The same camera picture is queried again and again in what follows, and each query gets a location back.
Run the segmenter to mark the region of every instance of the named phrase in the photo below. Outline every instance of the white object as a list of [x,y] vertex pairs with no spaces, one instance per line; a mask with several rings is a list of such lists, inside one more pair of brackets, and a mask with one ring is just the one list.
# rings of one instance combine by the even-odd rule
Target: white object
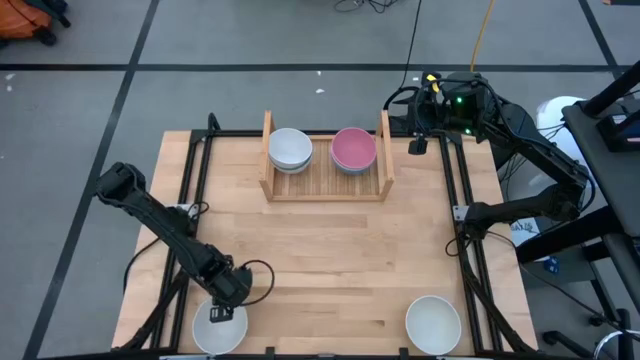
[[282,128],[269,135],[269,158],[279,169],[296,169],[313,152],[311,139],[300,130]]
[[414,301],[405,320],[411,342],[430,355],[444,355],[458,345],[462,334],[460,317],[453,306],[439,296]]
[[295,169],[281,169],[278,166],[274,165],[274,167],[276,168],[276,170],[280,171],[281,173],[285,173],[285,174],[298,174],[303,172],[307,167],[309,167],[309,164],[311,164],[311,158],[309,158],[302,166],[300,166],[299,168],[295,168]]
[[210,311],[211,299],[207,299],[200,305],[193,319],[193,339],[196,345],[211,355],[233,351],[247,334],[247,310],[243,307],[235,308],[233,319],[215,324],[209,321]]

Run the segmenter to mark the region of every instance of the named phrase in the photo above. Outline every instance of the power cord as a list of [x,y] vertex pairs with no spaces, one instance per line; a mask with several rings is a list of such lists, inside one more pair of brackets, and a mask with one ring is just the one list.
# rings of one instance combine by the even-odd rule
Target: power cord
[[[515,244],[513,243],[513,241],[511,241],[508,237],[506,237],[504,235],[501,235],[501,234],[498,234],[498,233],[495,233],[493,231],[487,231],[487,234],[493,235],[495,238],[497,238],[497,239],[501,240],[502,242],[510,245],[513,248],[514,251],[517,250],[517,248],[516,248]],[[562,293],[564,296],[566,296],[567,298],[571,299],[576,304],[580,305],[583,309],[587,310],[588,312],[590,312],[592,315],[594,315],[595,317],[599,318],[603,322],[607,323],[612,328],[620,331],[622,334],[624,334],[626,336],[629,336],[633,340],[640,342],[640,337],[636,336],[635,334],[630,333],[626,329],[621,328],[620,326],[618,326],[618,324],[616,324],[614,321],[609,320],[606,316],[602,316],[598,311],[592,309],[587,304],[585,304],[582,301],[578,300],[577,298],[575,298],[573,295],[571,295],[568,292],[566,292],[561,287],[559,287],[559,286],[557,286],[557,285],[545,280],[544,278],[542,278],[542,277],[530,272],[527,268],[522,266],[522,264],[520,264],[520,263],[518,263],[518,266],[520,267],[520,269],[522,271],[524,271],[525,273],[527,273],[531,277],[533,277],[536,280],[538,280],[538,281],[540,281],[540,282],[542,282],[542,283],[544,283],[544,284],[546,284],[548,286],[551,286],[552,288],[556,289],[557,291]]]
[[484,21],[482,21],[482,28],[480,28],[480,33],[478,34],[478,40],[476,40],[476,45],[473,47],[473,55],[471,56],[471,69],[476,66],[476,56],[478,55],[478,49],[480,49],[480,44],[482,43],[482,36],[484,36],[484,29],[487,27],[487,23],[489,22],[489,17],[491,17],[491,12],[493,11],[493,4],[495,0],[491,0],[489,3],[489,8],[487,9],[487,13],[484,15]]
[[[335,4],[333,4],[333,9],[341,13],[352,12],[354,10],[358,10],[362,7],[362,5],[364,5],[365,2],[367,2],[369,3],[369,5],[371,5],[373,11],[377,12],[378,14],[382,14],[387,10],[387,8],[391,7],[391,5],[397,3],[398,1],[399,0],[384,0],[384,2],[380,3],[375,0],[338,0]],[[353,4],[352,7],[345,8],[343,4],[349,2]]]
[[124,278],[122,279],[123,294],[127,291],[127,282],[129,281],[129,271],[131,271],[131,266],[136,261],[136,259],[138,259],[140,255],[142,255],[145,251],[149,250],[153,245],[157,244],[158,241],[160,241],[160,238],[156,238],[152,242],[148,243],[147,245],[145,245],[145,247],[143,247],[142,249],[140,249],[140,251],[138,251],[135,255],[133,255],[131,260],[129,260],[127,267],[124,269]]
[[[210,208],[209,203],[207,203],[206,201],[200,201],[200,202],[191,204],[191,206],[189,207],[189,210],[187,210],[187,213],[191,212],[191,210],[195,206],[198,207],[198,212],[191,217],[192,219],[199,218],[200,215],[207,212]],[[122,280],[122,293],[124,293],[127,290],[127,282],[129,281],[129,272],[131,271],[131,267],[133,266],[133,263],[138,259],[140,255],[142,255],[145,251],[149,250],[153,245],[157,244],[159,241],[160,241],[160,238],[157,237],[155,240],[153,240],[149,244],[145,245],[142,249],[140,249],[140,251],[138,251],[135,255],[133,255],[131,260],[129,260],[129,263],[127,264],[127,267],[124,270],[124,278]]]
[[420,19],[420,8],[422,8],[422,0],[418,2],[418,9],[416,9],[416,19],[413,22],[413,32],[411,34],[411,45],[409,45],[409,55],[407,55],[407,62],[404,65],[404,75],[402,76],[402,83],[398,87],[398,90],[402,89],[405,81],[407,80],[407,72],[409,71],[409,63],[411,61],[411,52],[413,52],[413,42],[416,39],[416,30],[418,29],[418,19]]
[[255,304],[257,304],[257,303],[261,302],[262,300],[266,299],[266,298],[267,298],[267,296],[269,296],[269,294],[271,294],[271,291],[273,290],[273,286],[274,286],[274,285],[275,285],[275,283],[276,283],[276,273],[273,271],[273,268],[271,267],[271,265],[269,265],[269,263],[267,263],[266,261],[258,260],[258,259],[255,259],[255,260],[249,260],[249,261],[247,261],[246,263],[242,264],[240,267],[241,267],[241,268],[245,268],[245,267],[247,267],[247,265],[252,264],[252,263],[259,263],[259,264],[262,264],[262,265],[266,266],[266,267],[267,267],[267,269],[269,269],[269,272],[271,272],[271,284],[269,285],[269,289],[267,289],[267,292],[266,292],[266,293],[264,293],[264,295],[262,295],[261,297],[259,297],[259,298],[258,298],[258,299],[256,299],[256,300],[253,300],[253,301],[249,301],[249,302],[247,302],[247,303],[240,304],[240,306],[250,306],[250,305],[255,305]]

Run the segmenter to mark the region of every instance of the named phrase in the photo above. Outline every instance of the floor tile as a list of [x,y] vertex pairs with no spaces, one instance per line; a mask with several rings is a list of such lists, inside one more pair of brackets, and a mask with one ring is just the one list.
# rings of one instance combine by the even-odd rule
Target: floor tile
[[640,6],[608,6],[600,0],[589,0],[589,6],[616,62],[619,65],[632,65],[639,61],[637,34]]
[[22,357],[122,75],[0,72],[0,348],[7,359]]
[[150,0],[68,0],[71,27],[54,21],[58,43],[16,40],[0,50],[0,63],[127,64]]
[[497,0],[478,63],[606,64],[580,5],[573,0]]
[[[373,129],[401,78],[399,72],[139,72],[105,168],[128,162],[150,182],[164,131],[204,128],[211,111],[224,129],[260,129],[267,109],[280,127]],[[93,201],[40,356],[109,349],[124,268],[139,229],[140,223],[121,210]]]
[[538,106],[558,96],[588,99],[613,81],[610,73],[484,73],[498,95],[534,117]]
[[164,0],[141,63],[403,63],[416,1],[384,14],[333,1]]

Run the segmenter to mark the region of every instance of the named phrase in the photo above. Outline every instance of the wooden table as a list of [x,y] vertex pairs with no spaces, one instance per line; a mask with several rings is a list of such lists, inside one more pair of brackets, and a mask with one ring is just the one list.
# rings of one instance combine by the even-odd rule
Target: wooden table
[[[164,135],[151,186],[151,194],[164,204],[178,199],[188,139],[189,132]],[[272,294],[247,308],[249,330],[234,353],[263,354],[275,346],[280,354],[397,355],[400,347],[422,354],[409,340],[404,319],[413,300],[431,294],[448,299],[460,315],[462,337],[451,354],[472,355],[458,260],[444,252],[453,226],[438,140],[429,142],[426,155],[411,156],[409,139],[392,139],[396,182],[384,203],[268,203],[258,184],[261,141],[214,138],[205,189],[211,209],[202,215],[198,232],[200,241],[232,254],[236,264],[263,259],[276,271]],[[489,144],[466,138],[464,149],[475,200],[502,202]],[[452,161],[462,201],[455,156]],[[510,236],[506,225],[492,230]],[[137,250],[154,238],[143,228]],[[537,348],[512,248],[487,237],[484,249],[496,305],[525,342]],[[133,266],[114,346],[126,342],[156,304],[166,253],[167,247],[158,244]],[[270,275],[259,265],[253,270],[251,298],[256,298]],[[191,282],[180,352],[200,352],[192,319],[206,299]],[[169,311],[163,344],[168,344],[172,318]],[[480,318],[490,349],[483,311]]]

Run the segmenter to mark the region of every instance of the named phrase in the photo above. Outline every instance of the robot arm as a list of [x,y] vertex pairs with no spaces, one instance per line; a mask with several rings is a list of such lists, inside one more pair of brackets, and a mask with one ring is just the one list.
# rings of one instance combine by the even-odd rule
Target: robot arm
[[471,135],[477,142],[487,139],[522,155],[557,182],[529,198],[497,205],[476,202],[454,208],[456,219],[471,238],[484,238],[487,230],[498,222],[512,223],[533,216],[568,221],[580,216],[582,194],[590,180],[587,169],[538,133],[531,138],[516,134],[513,128],[533,120],[521,106],[496,95],[480,74],[458,72],[441,79],[439,75],[423,73],[422,87],[415,92],[413,102],[407,104],[405,124],[414,125],[417,136],[410,152],[426,151],[426,146],[419,143],[436,132]]
[[215,246],[191,237],[192,223],[187,211],[166,208],[145,190],[145,179],[134,166],[115,163],[99,179],[96,196],[104,204],[123,209],[137,218],[176,254],[181,272],[213,297],[211,321],[230,320],[233,308],[249,296],[252,273],[247,267],[234,268],[233,258]]

